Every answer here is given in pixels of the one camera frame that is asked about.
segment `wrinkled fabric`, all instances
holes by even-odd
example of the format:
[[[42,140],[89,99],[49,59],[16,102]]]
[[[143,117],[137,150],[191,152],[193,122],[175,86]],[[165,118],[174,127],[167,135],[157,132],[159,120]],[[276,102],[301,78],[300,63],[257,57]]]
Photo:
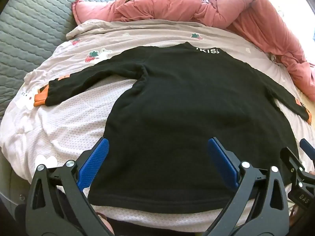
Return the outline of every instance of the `wrinkled fabric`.
[[[299,40],[287,28],[269,0],[116,0],[110,3],[76,0],[72,5],[78,24],[89,19],[136,21],[164,19],[198,22],[227,29],[276,55],[294,84],[315,101],[314,66],[306,61]]]

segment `black sleeve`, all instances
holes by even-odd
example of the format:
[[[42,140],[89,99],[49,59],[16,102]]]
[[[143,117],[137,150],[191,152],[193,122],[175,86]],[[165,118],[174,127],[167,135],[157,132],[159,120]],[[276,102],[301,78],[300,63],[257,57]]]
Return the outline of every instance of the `black sleeve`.
[[[80,72],[52,80],[35,95],[34,106],[57,105],[93,86],[111,75],[140,79],[145,74],[144,62],[149,57],[148,49],[137,47],[126,50],[108,60]]]
[[[268,75],[265,75],[264,73],[254,68],[253,70],[262,81],[262,83],[265,85],[268,93],[273,98],[279,100],[292,112],[299,115],[303,120],[311,124],[311,113],[298,99],[296,99],[290,92],[288,92],[283,86],[271,79]]]

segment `pink blanket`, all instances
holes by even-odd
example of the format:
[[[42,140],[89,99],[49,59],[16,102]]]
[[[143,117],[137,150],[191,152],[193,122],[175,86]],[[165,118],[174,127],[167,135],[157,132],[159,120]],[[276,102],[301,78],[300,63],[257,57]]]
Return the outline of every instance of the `pink blanket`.
[[[227,29],[253,42],[262,51],[276,55],[294,84],[315,101],[314,70],[300,42],[287,28],[269,0],[116,0],[93,3],[76,0],[72,5],[78,24],[89,19],[135,21],[165,19],[199,22]]]

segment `blue gripper pad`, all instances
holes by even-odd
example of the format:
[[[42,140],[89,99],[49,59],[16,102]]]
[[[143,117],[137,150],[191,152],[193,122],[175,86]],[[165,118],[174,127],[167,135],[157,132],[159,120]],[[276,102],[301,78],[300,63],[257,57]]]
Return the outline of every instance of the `blue gripper pad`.
[[[220,173],[225,185],[232,190],[237,190],[239,186],[238,171],[227,157],[225,152],[229,151],[225,150],[218,140],[215,138],[208,140],[208,153],[212,159],[212,162]]]
[[[308,157],[310,157],[311,160],[315,161],[315,149],[305,138],[301,139],[300,147],[308,155]]]
[[[91,185],[97,171],[100,169],[103,161],[105,160],[109,150],[109,143],[106,138],[98,144],[90,157],[83,164],[79,171],[77,185],[80,191]]]

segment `black sweatshirt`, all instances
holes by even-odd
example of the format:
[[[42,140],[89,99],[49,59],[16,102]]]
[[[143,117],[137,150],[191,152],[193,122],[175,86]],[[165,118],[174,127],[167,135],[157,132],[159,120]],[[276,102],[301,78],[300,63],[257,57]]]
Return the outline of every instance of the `black sweatshirt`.
[[[207,154],[214,136],[241,161],[277,166],[290,183],[279,152],[298,150],[274,99],[305,121],[309,115],[267,75],[219,48],[137,47],[50,81],[46,99],[43,91],[37,100],[59,104],[110,75],[137,81],[108,116],[109,154],[92,182],[91,204],[182,214],[223,208],[232,193]]]

